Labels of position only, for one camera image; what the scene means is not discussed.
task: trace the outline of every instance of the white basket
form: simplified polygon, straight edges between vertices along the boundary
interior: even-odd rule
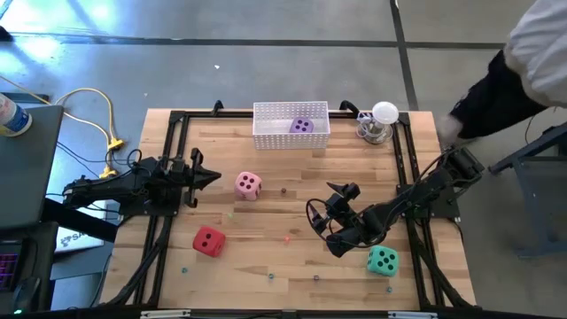
[[[296,117],[313,122],[312,133],[290,133]],[[326,148],[329,141],[329,107],[327,102],[254,103],[252,133],[256,150]]]

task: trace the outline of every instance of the red die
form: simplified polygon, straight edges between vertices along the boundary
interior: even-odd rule
[[[197,235],[195,235],[195,239],[193,239],[193,249],[211,257],[216,257],[221,253],[226,238],[219,230],[201,226]]]

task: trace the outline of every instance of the wooden table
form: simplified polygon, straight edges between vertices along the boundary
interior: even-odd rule
[[[140,142],[145,157],[161,155],[170,111],[148,110]],[[433,117],[429,112],[412,112],[410,119],[419,167],[424,168],[439,155]],[[185,158],[191,148],[198,147],[205,157],[203,166],[221,172],[222,178],[197,192],[197,208],[180,207],[169,240],[159,307],[418,309],[404,221],[398,221],[381,244],[400,253],[400,269],[392,278],[366,270],[367,250],[354,249],[340,259],[334,257],[307,223],[306,201],[327,199],[332,191],[326,182],[358,183],[361,195],[351,202],[355,210],[394,197],[399,181],[392,143],[367,144],[354,134],[357,123],[330,120],[326,150],[255,151],[252,119],[191,119]],[[405,147],[403,133],[400,140]],[[234,181],[242,171],[263,179],[259,200],[235,198]],[[120,228],[102,301],[114,297],[138,266],[148,220],[134,217]],[[201,225],[227,235],[219,258],[192,249]],[[449,221],[433,220],[431,230],[439,266],[474,304],[458,229]],[[284,241],[286,236],[291,237],[289,244]],[[423,268],[433,300],[431,278]],[[145,298],[150,294],[153,272],[152,267]]]

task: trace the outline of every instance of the gray floor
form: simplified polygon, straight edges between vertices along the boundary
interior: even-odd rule
[[[406,40],[504,43],[531,0],[399,0]],[[387,0],[13,0],[0,20],[12,32],[198,39],[396,41]],[[349,99],[360,107],[379,100],[408,109],[396,48],[262,47],[63,44],[49,38],[0,43],[2,74],[30,89],[59,97],[95,87],[115,105],[118,136],[135,148],[150,107],[251,107],[255,101]],[[408,50],[420,110],[436,118],[451,109],[485,74],[496,50]],[[0,82],[0,90],[14,90]],[[70,112],[107,126],[104,101],[89,93],[72,97]],[[548,110],[533,121],[534,139],[566,112]],[[524,145],[526,123],[483,138],[470,149],[486,166]],[[64,119],[60,141],[87,158],[102,159],[102,135]],[[49,191],[82,167],[57,153]],[[102,165],[91,165],[97,172]],[[520,260],[513,250],[531,243],[529,223],[513,172],[486,175],[460,199],[470,274],[482,307],[539,315],[564,315],[567,256]],[[91,253],[88,269],[103,267],[105,253]],[[73,273],[73,257],[56,265]],[[54,308],[89,304],[97,276],[58,282]],[[68,295],[82,293],[71,300]]]

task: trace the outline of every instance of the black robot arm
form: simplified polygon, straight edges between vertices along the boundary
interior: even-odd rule
[[[196,207],[195,190],[203,190],[221,174],[201,166],[199,149],[194,148],[190,158],[191,166],[181,158],[150,157],[130,164],[127,173],[113,178],[90,180],[82,176],[64,188],[63,205],[78,208],[113,199],[120,203],[120,214],[167,216],[176,213],[182,187],[188,187],[184,202]]]
[[[360,247],[370,247],[381,243],[390,227],[398,220],[400,215],[412,217],[412,212],[428,207],[439,199],[439,194],[446,188],[459,188],[453,198],[442,200],[455,200],[463,194],[473,183],[481,178],[484,170],[482,165],[465,148],[452,149],[441,154],[433,169],[425,178],[420,176],[417,181],[405,189],[399,187],[396,198],[386,203],[369,206],[360,212],[355,212],[348,202],[355,199],[360,193],[358,185],[351,183],[345,186],[328,185],[335,191],[326,201],[317,199],[325,205],[326,216],[322,217],[311,204],[307,202],[307,217],[313,229],[322,237],[330,252],[341,257],[349,250]],[[331,221],[335,221],[342,229],[336,232],[330,230],[327,237],[323,232],[329,228]]]

